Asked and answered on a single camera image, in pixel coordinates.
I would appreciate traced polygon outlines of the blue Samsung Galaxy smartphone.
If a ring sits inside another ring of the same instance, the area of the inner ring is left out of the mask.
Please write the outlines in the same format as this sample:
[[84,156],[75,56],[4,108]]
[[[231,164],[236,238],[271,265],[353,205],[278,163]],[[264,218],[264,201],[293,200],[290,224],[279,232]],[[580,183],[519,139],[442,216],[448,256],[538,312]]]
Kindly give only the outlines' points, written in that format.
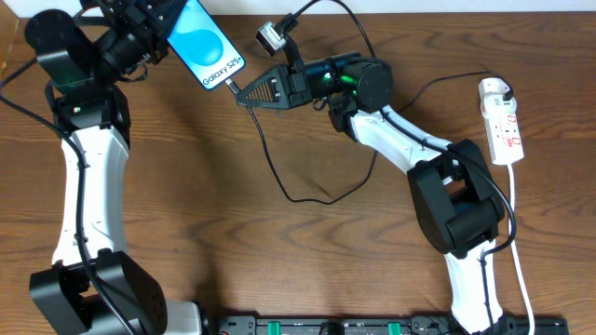
[[213,90],[240,72],[244,58],[198,0],[188,0],[168,42],[197,82]]

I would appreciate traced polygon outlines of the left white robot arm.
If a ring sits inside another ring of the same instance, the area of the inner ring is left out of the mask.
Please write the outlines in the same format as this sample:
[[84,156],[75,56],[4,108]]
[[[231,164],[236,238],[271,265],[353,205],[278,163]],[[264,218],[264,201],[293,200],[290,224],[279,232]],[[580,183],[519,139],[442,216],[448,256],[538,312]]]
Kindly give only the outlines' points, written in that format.
[[93,19],[48,9],[34,15],[24,37],[49,75],[50,127],[66,163],[63,220],[48,269],[30,278],[31,298],[59,334],[199,334],[198,306],[167,299],[158,282],[128,253],[123,222],[130,114],[120,83],[163,60],[181,1],[102,1]]

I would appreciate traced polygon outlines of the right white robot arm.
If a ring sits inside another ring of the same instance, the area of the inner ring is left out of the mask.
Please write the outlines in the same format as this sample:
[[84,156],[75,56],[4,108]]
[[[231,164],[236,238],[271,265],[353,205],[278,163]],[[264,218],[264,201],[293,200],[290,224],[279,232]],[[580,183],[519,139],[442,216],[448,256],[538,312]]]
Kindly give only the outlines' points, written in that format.
[[390,66],[353,51],[304,63],[288,60],[244,88],[228,85],[237,104],[285,111],[307,103],[329,109],[336,131],[373,148],[408,179],[418,225],[446,260],[451,317],[465,334],[501,334],[493,257],[499,224],[512,207],[491,176],[479,146],[437,138],[391,106]]

